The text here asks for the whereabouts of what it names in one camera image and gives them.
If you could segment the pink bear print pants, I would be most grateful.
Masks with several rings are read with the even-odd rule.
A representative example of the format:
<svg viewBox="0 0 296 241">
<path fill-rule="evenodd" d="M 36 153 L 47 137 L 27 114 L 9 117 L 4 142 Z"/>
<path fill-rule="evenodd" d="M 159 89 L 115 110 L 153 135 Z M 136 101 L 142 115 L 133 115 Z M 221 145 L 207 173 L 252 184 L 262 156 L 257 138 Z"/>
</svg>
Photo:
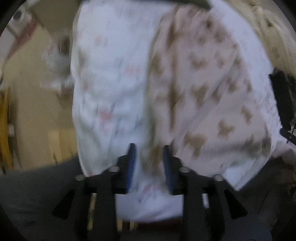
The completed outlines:
<svg viewBox="0 0 296 241">
<path fill-rule="evenodd" d="M 144 166 L 162 167 L 164 146 L 199 175 L 242 189 L 273 151 L 239 44 L 214 10 L 178 5 L 161 19 L 149 58 L 152 140 Z"/>
</svg>

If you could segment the black folded garment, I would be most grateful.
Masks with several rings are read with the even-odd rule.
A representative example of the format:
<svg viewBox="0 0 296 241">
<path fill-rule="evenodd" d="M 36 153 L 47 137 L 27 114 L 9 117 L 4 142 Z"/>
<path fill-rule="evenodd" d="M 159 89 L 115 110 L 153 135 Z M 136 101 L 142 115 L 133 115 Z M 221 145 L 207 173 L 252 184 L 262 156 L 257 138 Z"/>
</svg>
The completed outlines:
<svg viewBox="0 0 296 241">
<path fill-rule="evenodd" d="M 275 68 L 268 75 L 282 127 L 291 131 L 295 121 L 295 78 Z"/>
</svg>

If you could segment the white floral bed sheet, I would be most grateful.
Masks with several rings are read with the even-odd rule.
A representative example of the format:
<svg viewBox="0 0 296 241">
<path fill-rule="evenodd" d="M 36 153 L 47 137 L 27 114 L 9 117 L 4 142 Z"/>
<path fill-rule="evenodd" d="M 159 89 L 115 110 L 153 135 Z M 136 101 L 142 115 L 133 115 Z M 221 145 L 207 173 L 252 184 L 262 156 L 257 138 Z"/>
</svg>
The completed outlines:
<svg viewBox="0 0 296 241">
<path fill-rule="evenodd" d="M 225 1 L 211 1 L 218 19 L 239 44 L 250 70 L 255 98 L 267 121 L 273 151 L 281 154 L 280 120 L 268 75 L 272 66 L 250 25 Z M 119 218 L 152 222 L 182 215 L 182 198 L 165 187 L 163 162 L 154 174 L 144 166 L 152 140 L 147 80 L 152 43 L 163 16 L 175 6 L 137 1 L 86 1 L 73 23 L 72 116 L 83 173 L 114 165 L 131 143 L 137 148 L 132 186 L 116 197 Z"/>
</svg>

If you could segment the cream crumpled quilt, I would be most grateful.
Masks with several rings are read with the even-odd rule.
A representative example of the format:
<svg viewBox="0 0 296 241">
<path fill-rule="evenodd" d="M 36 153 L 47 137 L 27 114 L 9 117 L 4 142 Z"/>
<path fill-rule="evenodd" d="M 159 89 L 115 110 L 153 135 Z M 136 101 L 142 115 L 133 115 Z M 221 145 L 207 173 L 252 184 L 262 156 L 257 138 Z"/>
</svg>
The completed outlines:
<svg viewBox="0 0 296 241">
<path fill-rule="evenodd" d="M 275 68 L 295 77 L 295 40 L 276 14 L 262 7 L 260 1 L 229 1 L 260 38 Z"/>
</svg>

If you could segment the white plastic bag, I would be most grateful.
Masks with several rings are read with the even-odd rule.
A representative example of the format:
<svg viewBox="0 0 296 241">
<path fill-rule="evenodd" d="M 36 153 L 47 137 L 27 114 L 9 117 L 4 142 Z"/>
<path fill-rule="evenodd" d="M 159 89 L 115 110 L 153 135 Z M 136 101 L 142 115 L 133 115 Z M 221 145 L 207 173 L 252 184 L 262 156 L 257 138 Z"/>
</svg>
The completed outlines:
<svg viewBox="0 0 296 241">
<path fill-rule="evenodd" d="M 42 58 L 46 64 L 48 78 L 40 83 L 44 90 L 58 96 L 71 95 L 74 80 L 70 73 L 72 38 L 68 31 L 60 31 L 52 36 Z"/>
</svg>

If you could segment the red patterned floor rug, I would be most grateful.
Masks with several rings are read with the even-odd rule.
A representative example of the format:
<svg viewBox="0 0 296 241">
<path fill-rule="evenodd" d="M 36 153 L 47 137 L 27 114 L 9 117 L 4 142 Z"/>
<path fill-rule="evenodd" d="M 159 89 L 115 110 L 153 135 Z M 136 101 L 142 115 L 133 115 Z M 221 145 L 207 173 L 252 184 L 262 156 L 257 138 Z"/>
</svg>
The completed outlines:
<svg viewBox="0 0 296 241">
<path fill-rule="evenodd" d="M 33 18 L 24 28 L 19 36 L 15 35 L 9 27 L 1 34 L 1 71 L 6 61 L 31 39 L 37 27 L 43 27 L 41 22 Z"/>
</svg>

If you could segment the dark green folded cloth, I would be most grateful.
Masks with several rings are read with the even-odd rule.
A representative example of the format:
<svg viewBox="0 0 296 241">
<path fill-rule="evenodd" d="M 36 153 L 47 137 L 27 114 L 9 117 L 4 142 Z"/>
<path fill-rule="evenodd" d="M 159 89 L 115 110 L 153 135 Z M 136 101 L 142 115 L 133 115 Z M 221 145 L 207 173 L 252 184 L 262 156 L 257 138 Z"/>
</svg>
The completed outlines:
<svg viewBox="0 0 296 241">
<path fill-rule="evenodd" d="M 207 0 L 139 0 L 139 3 L 152 4 L 156 6 L 189 6 L 197 9 L 209 11 L 213 8 L 210 1 Z"/>
</svg>

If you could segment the white washing machine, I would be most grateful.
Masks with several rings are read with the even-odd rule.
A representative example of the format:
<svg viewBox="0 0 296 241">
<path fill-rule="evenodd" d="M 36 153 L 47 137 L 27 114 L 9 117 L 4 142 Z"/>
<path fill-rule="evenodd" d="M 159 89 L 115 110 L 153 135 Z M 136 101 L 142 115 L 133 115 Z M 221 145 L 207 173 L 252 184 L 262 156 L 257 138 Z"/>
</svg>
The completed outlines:
<svg viewBox="0 0 296 241">
<path fill-rule="evenodd" d="M 12 32 L 19 36 L 23 33 L 25 28 L 29 25 L 32 20 L 32 15 L 27 11 L 25 6 L 20 6 L 18 10 L 11 17 L 8 27 Z"/>
</svg>

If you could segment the yellow wooden frame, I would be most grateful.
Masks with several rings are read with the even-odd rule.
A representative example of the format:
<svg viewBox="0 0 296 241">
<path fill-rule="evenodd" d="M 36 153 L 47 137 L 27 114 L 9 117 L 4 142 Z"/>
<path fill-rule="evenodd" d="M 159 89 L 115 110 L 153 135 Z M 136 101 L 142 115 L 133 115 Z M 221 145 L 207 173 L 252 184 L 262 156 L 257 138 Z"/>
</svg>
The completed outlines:
<svg viewBox="0 0 296 241">
<path fill-rule="evenodd" d="M 7 170 L 14 169 L 14 147 L 15 136 L 14 125 L 10 118 L 10 88 L 1 88 L 1 172 L 5 175 Z"/>
</svg>

